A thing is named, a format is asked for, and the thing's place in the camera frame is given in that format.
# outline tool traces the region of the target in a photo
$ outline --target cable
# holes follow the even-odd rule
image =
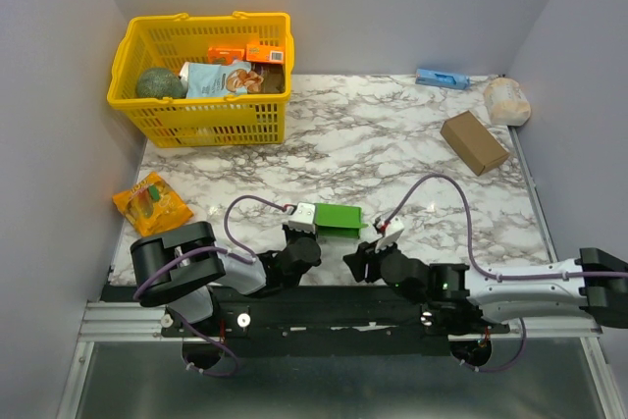
[[[415,183],[403,196],[399,204],[392,210],[392,213],[387,217],[384,221],[384,225],[388,225],[391,220],[397,215],[397,213],[403,208],[403,205],[408,201],[414,190],[417,187],[427,181],[428,179],[445,179],[449,183],[451,183],[458,193],[460,194],[460,198],[462,198],[462,204],[464,205],[464,212],[467,217],[467,252],[469,254],[469,262],[471,262],[471,266],[475,269],[476,272],[480,273],[484,277],[497,280],[497,281],[530,281],[530,280],[556,280],[556,279],[568,279],[569,277],[573,278],[589,278],[589,277],[602,277],[602,278],[617,278],[617,279],[628,279],[628,272],[556,272],[554,274],[534,274],[534,275],[496,275],[488,270],[483,269],[475,260],[475,256],[473,255],[473,227],[471,222],[471,208],[469,207],[469,202],[467,201],[467,197],[462,191],[460,185],[452,179],[450,176],[446,176],[445,174],[433,173],[428,174],[427,176],[422,177]]]
[[[191,333],[193,333],[195,336],[211,343],[212,345],[220,348],[223,352],[225,352],[229,357],[231,357],[234,360],[234,368],[232,370],[230,370],[229,372],[225,372],[225,373],[218,373],[218,372],[212,372],[211,370],[204,370],[201,368],[198,368],[197,366],[195,366],[193,363],[188,362],[187,358],[184,358],[183,361],[185,362],[185,369],[191,369],[195,372],[200,373],[201,375],[205,375],[206,377],[214,377],[214,378],[228,378],[228,377],[232,377],[233,375],[235,375],[239,369],[241,368],[241,362],[239,360],[239,358],[237,357],[237,355],[234,354],[234,352],[228,348],[226,345],[224,345],[223,343],[220,342],[216,342],[215,340],[213,340],[212,338],[205,336],[204,334],[200,333],[198,330],[194,329],[192,327],[191,324],[188,323],[188,321],[186,320],[186,318],[184,318],[181,314],[176,313],[177,317],[179,317],[179,319],[181,320],[182,324],[185,326],[185,328],[190,331]]]
[[[475,367],[468,364],[464,360],[460,360],[460,365],[464,365],[469,370],[473,370],[477,373],[500,373],[512,368],[523,355],[523,351],[526,349],[526,344],[528,343],[528,330],[526,329],[526,323],[522,318],[519,318],[519,323],[521,323],[521,343],[519,344],[519,350],[517,350],[517,353],[515,353],[514,356],[506,363],[499,365],[498,367]]]
[[[239,196],[238,198],[236,198],[234,201],[232,201],[232,204],[229,205],[229,207],[227,208],[227,211],[225,212],[225,219],[224,219],[224,226],[225,226],[225,235],[227,235],[227,237],[229,238],[229,240],[235,244],[236,246],[238,246],[240,249],[244,249],[246,252],[248,252],[249,254],[251,254],[251,257],[253,257],[252,261],[248,261],[246,259],[244,260],[240,260],[240,262],[244,262],[245,264],[253,264],[255,259],[257,258],[257,254],[255,253],[255,251],[253,249],[251,249],[250,247],[248,247],[247,245],[242,244],[241,242],[237,241],[236,238],[232,235],[231,231],[229,231],[229,215],[232,212],[232,210],[234,209],[234,207],[240,203],[242,200],[256,200],[259,201],[260,203],[264,203],[267,206],[273,207],[276,210],[280,210],[281,212],[285,213],[287,212],[288,208],[290,207],[290,205],[285,205],[285,206],[281,206],[278,205],[277,203],[273,203],[272,201],[266,200],[264,198],[261,198],[259,196],[255,196],[255,195],[243,195],[243,196]]]
[[[195,255],[204,254],[206,252],[218,252],[221,254],[227,254],[239,262],[243,262],[245,264],[251,263],[245,257],[242,257],[241,255],[233,254],[232,252],[229,252],[227,249],[224,249],[223,247],[215,247],[213,245],[207,245],[205,247],[197,247],[195,249],[192,249],[186,252],[185,254],[180,255],[176,259],[171,260],[166,265],[164,265],[161,269],[159,269],[157,272],[151,275],[148,279],[146,279],[146,281],[143,284],[141,284],[139,288],[137,289],[137,291],[134,293],[133,300],[139,301],[139,298],[144,294],[145,291],[147,291],[155,283],[157,279],[159,279],[162,275],[170,272],[177,265],[181,264],[185,259],[188,259]]]
[[[480,342],[480,347],[485,347],[489,340],[491,340],[491,329],[487,326],[484,328],[484,338]]]
[[[224,318],[220,320],[220,343],[227,344],[227,325]]]
[[[159,279],[162,275],[170,272],[173,268],[175,268],[177,265],[182,263],[185,259],[188,259],[188,258],[193,257],[195,255],[208,253],[208,252],[218,252],[218,253],[221,253],[221,254],[227,254],[229,257],[233,257],[233,259],[238,260],[240,262],[244,262],[244,263],[247,263],[247,264],[250,263],[247,259],[245,259],[241,255],[233,254],[233,253],[229,252],[227,249],[224,249],[222,247],[215,247],[213,245],[208,245],[208,246],[205,246],[205,247],[197,247],[196,249],[192,249],[192,250],[186,252],[185,254],[180,255],[176,259],[171,260],[166,265],[164,265],[161,269],[159,269],[157,272],[155,272],[152,276],[150,276],[135,291],[135,293],[133,294],[133,300],[139,301],[141,296],[155,283],[155,281],[157,279]],[[201,339],[211,343],[215,347],[221,349],[229,357],[231,357],[234,360],[234,363],[235,363],[234,369],[232,371],[230,371],[230,372],[227,372],[227,373],[215,373],[215,372],[212,372],[210,370],[202,370],[200,368],[195,367],[193,364],[187,362],[187,360],[185,360],[185,362],[187,363],[186,368],[191,368],[192,370],[197,371],[197,372],[201,373],[202,375],[205,375],[205,376],[208,376],[208,377],[221,377],[221,378],[224,378],[224,377],[231,377],[231,376],[233,376],[233,375],[235,375],[237,373],[237,371],[240,368],[240,360],[239,360],[239,358],[237,358],[237,355],[235,355],[234,352],[231,349],[229,349],[226,345],[223,345],[222,343],[217,342],[217,341],[211,339],[210,337],[205,336],[204,334],[200,333],[196,329],[194,329],[194,327],[192,327],[192,325],[189,324],[189,322],[186,320],[186,318],[181,313],[178,313],[178,312],[174,311],[172,308],[170,310],[173,312],[173,314],[175,314],[176,317],[178,317],[180,319],[182,324],[191,333],[193,333],[195,336],[197,336],[197,337],[199,337],[199,338],[201,338]]]

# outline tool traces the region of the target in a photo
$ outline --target cardboard box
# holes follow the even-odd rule
[[[499,167],[510,155],[471,112],[445,121],[441,134],[476,176]]]
[[[244,60],[244,50],[238,48],[212,48],[207,50],[209,64],[222,64],[228,66],[234,61]]]
[[[246,61],[251,63],[284,63],[284,48],[256,43],[246,45]]]

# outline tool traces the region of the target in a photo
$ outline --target yellow basket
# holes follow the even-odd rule
[[[135,98],[137,79],[148,68],[165,67],[178,74],[185,61],[206,63],[210,44],[243,48],[255,41],[286,49],[284,93],[177,100]],[[107,100],[159,147],[283,142],[293,65],[288,14],[137,17],[129,23],[118,47]]]

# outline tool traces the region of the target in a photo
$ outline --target green ball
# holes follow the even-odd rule
[[[185,90],[179,76],[166,68],[144,71],[135,85],[137,98],[184,98]]]

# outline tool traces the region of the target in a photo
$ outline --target orange box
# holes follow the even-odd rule
[[[244,61],[244,50],[237,48],[212,48],[207,50],[209,64],[228,66],[233,61]]]
[[[246,45],[246,61],[251,63],[283,64],[286,56],[284,48],[248,43]]]

